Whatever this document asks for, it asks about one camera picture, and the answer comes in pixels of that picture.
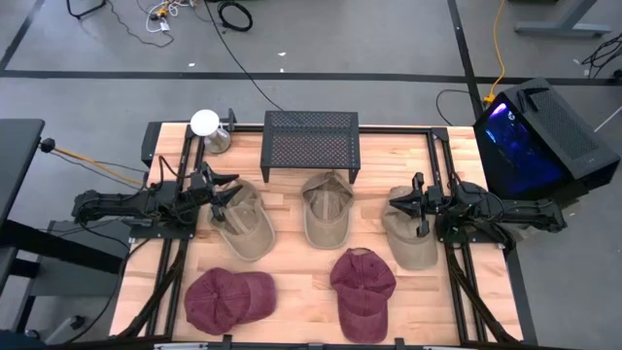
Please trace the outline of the tan baseball cap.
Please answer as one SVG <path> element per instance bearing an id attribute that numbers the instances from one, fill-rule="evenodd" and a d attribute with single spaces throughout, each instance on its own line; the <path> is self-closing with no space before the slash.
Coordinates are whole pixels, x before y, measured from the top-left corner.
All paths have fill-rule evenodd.
<path id="1" fill-rule="evenodd" d="M 208 210 L 208 224 L 217 230 L 227 246 L 246 262 L 255 262 L 268 254 L 276 243 L 276 232 L 263 208 L 259 190 L 250 182 L 237 179 L 225 189 L 242 189 L 223 209 L 225 220 L 217 220 Z"/>
<path id="2" fill-rule="evenodd" d="M 302 187 L 304 232 L 317 249 L 343 246 L 350 232 L 350 215 L 355 195 L 350 184 L 337 172 L 310 178 Z"/>
<path id="3" fill-rule="evenodd" d="M 381 214 L 381 222 L 397 264 L 408 270 L 422 270 L 437 263 L 434 234 L 418 235 L 421 221 L 393 207 L 387 202 Z"/>

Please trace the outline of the black perforated metal shelf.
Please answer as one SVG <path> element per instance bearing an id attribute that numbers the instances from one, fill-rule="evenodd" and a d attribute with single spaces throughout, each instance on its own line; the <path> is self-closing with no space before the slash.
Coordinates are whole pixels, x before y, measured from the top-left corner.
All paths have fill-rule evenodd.
<path id="1" fill-rule="evenodd" d="M 273 168 L 345 169 L 355 183 L 361 169 L 359 115 L 267 111 L 259 167 L 265 183 Z"/>

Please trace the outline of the black desk leg frame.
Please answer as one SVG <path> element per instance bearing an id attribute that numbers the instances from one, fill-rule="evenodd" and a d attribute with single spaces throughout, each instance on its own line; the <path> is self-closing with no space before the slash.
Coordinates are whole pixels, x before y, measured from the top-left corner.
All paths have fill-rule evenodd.
<path id="1" fill-rule="evenodd" d="M 0 293 L 11 276 L 27 280 L 11 329 L 23 332 L 38 297 L 104 297 L 115 290 L 128 250 L 115 221 L 83 228 L 51 221 L 37 229 L 11 220 L 0 225 Z"/>

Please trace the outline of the black aluminium table frame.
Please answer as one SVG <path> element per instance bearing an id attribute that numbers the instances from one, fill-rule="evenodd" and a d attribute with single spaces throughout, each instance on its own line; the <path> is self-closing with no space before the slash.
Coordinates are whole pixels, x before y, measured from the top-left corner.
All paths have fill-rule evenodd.
<path id="1" fill-rule="evenodd" d="M 219 173 L 237 174 L 260 192 L 261 203 L 275 230 L 273 249 L 256 262 L 240 259 L 205 219 L 190 241 L 182 282 L 167 291 L 155 322 L 156 333 L 171 333 L 176 341 L 206 342 L 216 347 L 218 336 L 199 331 L 188 322 L 182 301 L 186 288 L 212 267 L 231 271 L 263 271 L 277 287 L 277 306 L 268 318 L 231 330 L 233 346 L 261 345 L 351 350 L 338 321 L 337 297 L 329 274 L 342 250 L 314 248 L 304 233 L 302 186 L 309 169 L 277 168 L 263 177 L 259 168 L 262 135 L 255 124 L 238 125 L 230 149 L 208 157 Z M 398 339 L 406 345 L 455 346 L 459 343 L 449 272 L 445 260 L 423 270 L 396 264 L 380 216 L 391 188 L 407 186 L 416 173 L 427 183 L 446 179 L 450 170 L 468 182 L 483 184 L 485 176 L 473 131 L 465 126 L 391 128 L 376 125 L 360 131 L 362 166 L 354 184 L 347 248 L 368 248 L 381 257 L 397 279 L 389 301 L 390 325 L 383 346 Z"/>

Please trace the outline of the black desk top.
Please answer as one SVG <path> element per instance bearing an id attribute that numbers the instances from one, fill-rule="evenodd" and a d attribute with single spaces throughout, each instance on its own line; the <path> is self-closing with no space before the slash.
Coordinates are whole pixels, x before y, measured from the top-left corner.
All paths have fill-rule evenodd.
<path id="1" fill-rule="evenodd" d="M 39 119 L 0 119 L 0 227 L 8 219 L 44 126 Z"/>

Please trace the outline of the white mushroom lamp brass base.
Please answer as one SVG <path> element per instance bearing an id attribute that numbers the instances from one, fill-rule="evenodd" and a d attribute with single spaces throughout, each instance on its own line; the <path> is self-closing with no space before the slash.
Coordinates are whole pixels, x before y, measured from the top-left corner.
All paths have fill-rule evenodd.
<path id="1" fill-rule="evenodd" d="M 209 109 L 199 110 L 190 119 L 191 131 L 203 138 L 205 149 L 211 154 L 222 154 L 226 152 L 231 139 L 225 130 L 218 114 Z"/>

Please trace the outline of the maroon baseball cap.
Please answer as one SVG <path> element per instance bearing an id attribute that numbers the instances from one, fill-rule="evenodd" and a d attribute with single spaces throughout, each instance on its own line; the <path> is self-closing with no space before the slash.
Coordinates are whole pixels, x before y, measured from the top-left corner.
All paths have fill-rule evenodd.
<path id="1" fill-rule="evenodd" d="M 397 280 L 373 251 L 350 248 L 329 276 L 337 295 L 340 328 L 355 343 L 379 343 L 388 333 L 388 301 Z"/>
<path id="2" fill-rule="evenodd" d="M 211 335 L 270 316 L 276 309 L 274 279 L 267 273 L 230 272 L 215 267 L 188 288 L 184 307 L 187 321 Z"/>

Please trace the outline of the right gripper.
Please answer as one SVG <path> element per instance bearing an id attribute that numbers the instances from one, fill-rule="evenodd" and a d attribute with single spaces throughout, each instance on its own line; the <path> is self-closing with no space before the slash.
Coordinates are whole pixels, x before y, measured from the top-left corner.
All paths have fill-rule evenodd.
<path id="1" fill-rule="evenodd" d="M 417 228 L 417 236 L 419 238 L 424 238 L 430 233 L 430 223 L 428 222 L 427 215 L 437 213 L 443 203 L 441 187 L 428 186 L 424 190 L 424 184 L 424 174 L 416 172 L 412 179 L 413 190 L 408 194 L 390 200 L 392 207 L 420 221 Z"/>

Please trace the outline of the black computer tower blue light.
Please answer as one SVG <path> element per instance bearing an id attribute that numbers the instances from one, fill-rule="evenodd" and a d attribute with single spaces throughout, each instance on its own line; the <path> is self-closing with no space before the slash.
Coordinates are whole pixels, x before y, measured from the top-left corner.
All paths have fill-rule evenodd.
<path id="1" fill-rule="evenodd" d="M 609 184 L 621 161 L 543 78 L 500 92 L 472 128 L 487 189 L 506 210 L 572 202 Z"/>

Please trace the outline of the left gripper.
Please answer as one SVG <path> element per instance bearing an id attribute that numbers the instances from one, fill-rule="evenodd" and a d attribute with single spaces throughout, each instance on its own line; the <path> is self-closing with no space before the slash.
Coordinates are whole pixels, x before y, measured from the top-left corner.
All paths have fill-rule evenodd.
<path id="1" fill-rule="evenodd" d="M 198 204 L 211 205 L 213 218 L 225 220 L 223 208 L 243 189 L 241 185 L 217 192 L 217 186 L 224 186 L 238 179 L 238 174 L 218 174 L 206 161 L 202 161 L 190 175 L 189 191 Z"/>

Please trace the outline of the grey desk foot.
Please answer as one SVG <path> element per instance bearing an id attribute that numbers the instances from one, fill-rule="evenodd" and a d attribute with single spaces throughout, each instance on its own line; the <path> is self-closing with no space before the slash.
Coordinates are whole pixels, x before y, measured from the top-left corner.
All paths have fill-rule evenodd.
<path id="1" fill-rule="evenodd" d="M 558 21 L 517 22 L 514 31 L 520 35 L 543 35 L 551 37 L 600 38 L 612 31 L 604 24 L 582 23 L 581 19 L 598 0 L 577 0 Z"/>

